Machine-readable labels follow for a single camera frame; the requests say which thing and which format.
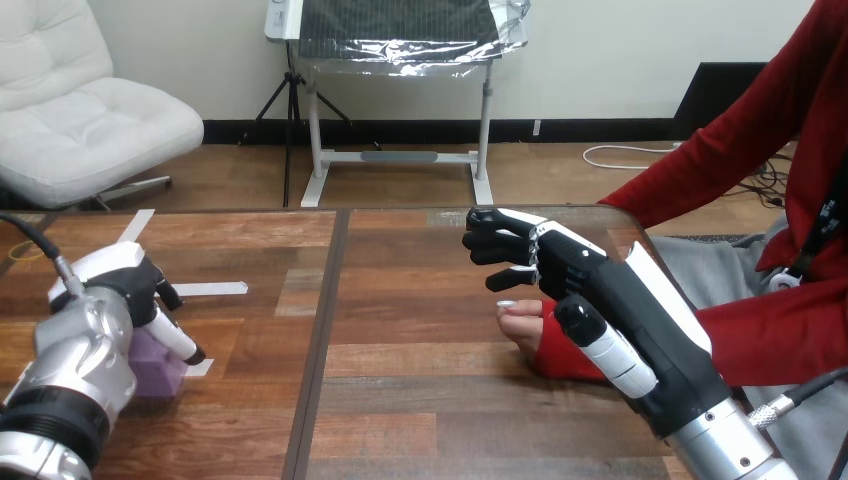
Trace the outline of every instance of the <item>white leather chair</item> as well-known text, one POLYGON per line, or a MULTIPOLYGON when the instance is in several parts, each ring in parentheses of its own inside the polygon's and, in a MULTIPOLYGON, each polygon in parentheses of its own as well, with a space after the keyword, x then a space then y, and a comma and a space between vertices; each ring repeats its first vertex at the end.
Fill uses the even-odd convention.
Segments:
POLYGON ((61 208, 170 182, 104 192, 203 139, 189 106, 111 77, 86 0, 0 0, 0 186, 61 208))

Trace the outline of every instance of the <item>white wall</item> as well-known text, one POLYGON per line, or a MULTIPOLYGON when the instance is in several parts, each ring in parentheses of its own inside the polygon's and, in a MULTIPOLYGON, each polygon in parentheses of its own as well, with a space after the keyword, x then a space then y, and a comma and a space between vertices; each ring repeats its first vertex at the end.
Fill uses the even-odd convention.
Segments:
MULTIPOLYGON (((812 1, 534 0, 530 45, 496 63, 493 115, 673 116, 699 62, 770 59, 812 1)), ((255 117, 282 79, 283 49, 262 32, 267 0, 89 2, 116 75, 205 119, 255 117)), ((319 87, 354 119, 470 119, 481 81, 325 75, 319 87)))

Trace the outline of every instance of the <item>purple block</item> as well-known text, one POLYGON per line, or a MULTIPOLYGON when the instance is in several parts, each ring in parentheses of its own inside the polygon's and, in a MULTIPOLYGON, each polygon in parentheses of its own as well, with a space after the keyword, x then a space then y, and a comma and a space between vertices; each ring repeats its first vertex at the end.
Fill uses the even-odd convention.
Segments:
POLYGON ((138 397, 174 397, 183 383, 188 365, 138 328, 130 345, 130 368, 138 379, 138 397))

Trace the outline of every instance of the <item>prosthetic hand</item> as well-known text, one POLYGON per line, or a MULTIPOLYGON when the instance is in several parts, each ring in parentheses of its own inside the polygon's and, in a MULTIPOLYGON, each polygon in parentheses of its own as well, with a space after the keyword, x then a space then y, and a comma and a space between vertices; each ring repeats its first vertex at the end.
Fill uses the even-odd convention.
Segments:
POLYGON ((538 284, 563 332, 701 480, 796 479, 731 399, 709 337, 636 243, 623 264, 562 225, 506 209, 472 209, 463 244, 499 292, 538 284))
POLYGON ((48 293, 52 317, 35 329, 36 359, 0 415, 0 478, 91 478, 118 414, 136 389, 128 364, 134 328, 144 328, 189 365, 205 353, 154 300, 182 305, 141 246, 124 242, 72 267, 48 293))

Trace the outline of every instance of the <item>wire mesh panel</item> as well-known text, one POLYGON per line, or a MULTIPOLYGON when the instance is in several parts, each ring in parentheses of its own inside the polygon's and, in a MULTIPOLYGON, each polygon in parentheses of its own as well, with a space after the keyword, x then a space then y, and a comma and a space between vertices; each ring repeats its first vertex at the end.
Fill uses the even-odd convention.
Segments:
POLYGON ((488 0, 305 0, 299 56, 465 63, 501 53, 488 0))

